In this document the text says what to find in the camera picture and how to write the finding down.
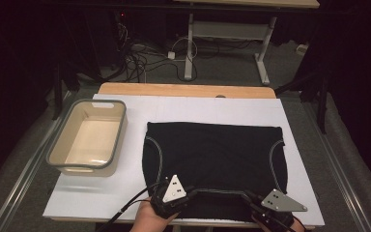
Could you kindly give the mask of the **person's right hand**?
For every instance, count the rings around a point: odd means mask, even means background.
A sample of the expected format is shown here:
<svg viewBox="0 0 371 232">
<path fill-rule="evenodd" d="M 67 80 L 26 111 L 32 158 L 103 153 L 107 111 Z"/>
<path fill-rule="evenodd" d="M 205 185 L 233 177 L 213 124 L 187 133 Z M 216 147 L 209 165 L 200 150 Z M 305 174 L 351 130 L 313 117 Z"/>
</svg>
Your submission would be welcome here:
<svg viewBox="0 0 371 232">
<path fill-rule="evenodd" d="M 264 232 L 305 232 L 302 223 L 293 217 L 287 219 L 265 219 L 252 216 L 252 219 L 263 229 Z"/>
</svg>

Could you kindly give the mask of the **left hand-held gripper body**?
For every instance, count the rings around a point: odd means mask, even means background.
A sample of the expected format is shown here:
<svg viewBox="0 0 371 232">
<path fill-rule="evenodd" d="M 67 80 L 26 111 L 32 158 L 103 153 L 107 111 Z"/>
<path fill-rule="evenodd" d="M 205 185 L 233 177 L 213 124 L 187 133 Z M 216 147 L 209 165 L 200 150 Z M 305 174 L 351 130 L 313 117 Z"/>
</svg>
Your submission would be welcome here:
<svg viewBox="0 0 371 232">
<path fill-rule="evenodd" d="M 189 198 L 179 177 L 173 175 L 171 180 L 165 180 L 154 192 L 151 205 L 161 218 L 170 218 L 187 206 Z"/>
</svg>

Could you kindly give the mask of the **black garment with grey stitching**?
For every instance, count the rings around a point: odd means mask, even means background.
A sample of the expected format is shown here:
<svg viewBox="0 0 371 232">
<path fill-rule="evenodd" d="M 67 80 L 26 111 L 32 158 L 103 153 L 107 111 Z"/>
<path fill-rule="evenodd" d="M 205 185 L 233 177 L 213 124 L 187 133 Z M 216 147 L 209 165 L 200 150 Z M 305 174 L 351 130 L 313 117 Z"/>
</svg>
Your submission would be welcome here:
<svg viewBox="0 0 371 232">
<path fill-rule="evenodd" d="M 288 183 L 280 127 L 149 123 L 142 169 L 148 186 L 177 175 L 185 188 L 201 190 L 180 218 L 248 221 L 248 206 L 225 190 L 266 196 L 286 192 Z"/>
</svg>

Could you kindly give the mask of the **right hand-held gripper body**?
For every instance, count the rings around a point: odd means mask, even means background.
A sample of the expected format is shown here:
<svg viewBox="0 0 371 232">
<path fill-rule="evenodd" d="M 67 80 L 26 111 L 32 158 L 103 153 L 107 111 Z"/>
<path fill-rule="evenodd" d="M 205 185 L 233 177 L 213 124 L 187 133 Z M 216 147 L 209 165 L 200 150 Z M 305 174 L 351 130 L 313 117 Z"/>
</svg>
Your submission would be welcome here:
<svg viewBox="0 0 371 232">
<path fill-rule="evenodd" d="M 256 206 L 252 208 L 252 215 L 257 218 L 265 219 L 296 218 L 297 220 L 299 220 L 293 215 L 293 212 L 306 211 L 306 206 L 287 196 L 282 191 L 273 189 L 267 196 L 262 197 L 261 203 L 256 204 Z"/>
</svg>

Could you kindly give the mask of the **beige plastic basket grey rim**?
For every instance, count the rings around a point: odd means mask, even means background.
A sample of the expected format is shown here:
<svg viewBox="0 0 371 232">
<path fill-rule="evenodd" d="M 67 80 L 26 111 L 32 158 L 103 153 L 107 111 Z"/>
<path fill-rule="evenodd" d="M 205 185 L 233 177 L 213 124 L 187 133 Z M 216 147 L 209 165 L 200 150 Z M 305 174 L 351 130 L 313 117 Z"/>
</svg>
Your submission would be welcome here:
<svg viewBox="0 0 371 232">
<path fill-rule="evenodd" d="M 117 169 L 127 125 L 123 101 L 76 101 L 55 136 L 46 162 L 65 175 L 109 177 Z"/>
</svg>

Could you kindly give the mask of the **white-framed desk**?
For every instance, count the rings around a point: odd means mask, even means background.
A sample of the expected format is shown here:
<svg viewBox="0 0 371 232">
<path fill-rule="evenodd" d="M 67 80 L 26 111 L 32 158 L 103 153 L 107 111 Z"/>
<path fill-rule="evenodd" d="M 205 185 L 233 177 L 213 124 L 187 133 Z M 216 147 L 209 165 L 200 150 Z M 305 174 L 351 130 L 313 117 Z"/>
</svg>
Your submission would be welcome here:
<svg viewBox="0 0 371 232">
<path fill-rule="evenodd" d="M 317 0 L 176 0 L 186 2 L 190 7 L 203 4 L 215 6 L 249 7 L 263 10 L 315 10 L 320 7 Z M 270 16 L 265 23 L 231 22 L 229 19 L 204 19 L 196 20 L 194 14 L 188 16 L 187 51 L 185 56 L 185 80 L 193 78 L 192 53 L 195 46 L 194 38 L 229 39 L 229 40 L 255 40 L 261 42 L 261 51 L 254 54 L 257 71 L 264 86 L 270 85 L 270 80 L 264 64 L 264 58 L 274 30 L 276 16 Z"/>
</svg>

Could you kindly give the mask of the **person's left hand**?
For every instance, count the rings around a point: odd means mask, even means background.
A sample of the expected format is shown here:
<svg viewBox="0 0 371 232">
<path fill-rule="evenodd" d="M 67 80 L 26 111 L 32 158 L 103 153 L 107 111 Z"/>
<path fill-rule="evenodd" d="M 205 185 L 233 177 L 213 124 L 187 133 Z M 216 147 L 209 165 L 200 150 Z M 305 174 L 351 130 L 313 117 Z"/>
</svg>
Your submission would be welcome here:
<svg viewBox="0 0 371 232">
<path fill-rule="evenodd" d="M 142 201 L 129 232 L 163 232 L 177 216 L 177 214 L 174 214 L 169 218 L 160 217 L 155 213 L 149 201 Z"/>
</svg>

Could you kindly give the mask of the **black stand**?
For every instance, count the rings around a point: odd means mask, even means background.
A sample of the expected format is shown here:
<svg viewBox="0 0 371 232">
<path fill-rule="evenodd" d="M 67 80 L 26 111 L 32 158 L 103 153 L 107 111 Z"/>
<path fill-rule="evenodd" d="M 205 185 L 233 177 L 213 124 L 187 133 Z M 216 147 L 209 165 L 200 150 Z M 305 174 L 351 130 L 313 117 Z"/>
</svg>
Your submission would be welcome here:
<svg viewBox="0 0 371 232">
<path fill-rule="evenodd" d="M 77 92 L 80 84 L 77 80 L 77 65 L 70 61 L 60 61 L 53 69 L 54 113 L 52 119 L 60 116 L 63 109 L 63 83 L 70 91 Z"/>
<path fill-rule="evenodd" d="M 317 101 L 317 126 L 322 133 L 326 133 L 328 78 L 322 74 L 312 72 L 276 88 L 274 92 L 278 96 L 286 91 L 293 90 L 300 91 L 302 102 Z"/>
</svg>

